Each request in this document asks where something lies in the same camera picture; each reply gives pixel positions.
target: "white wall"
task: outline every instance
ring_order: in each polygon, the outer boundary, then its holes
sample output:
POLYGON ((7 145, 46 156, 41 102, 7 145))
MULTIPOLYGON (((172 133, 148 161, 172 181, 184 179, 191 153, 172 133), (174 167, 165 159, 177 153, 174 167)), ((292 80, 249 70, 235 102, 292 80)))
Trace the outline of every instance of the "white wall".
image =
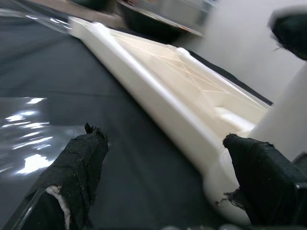
POLYGON ((276 49, 268 20, 273 10, 307 0, 218 0, 205 26, 204 38, 184 37, 177 46, 192 50, 224 68, 269 100, 303 66, 291 52, 276 49))

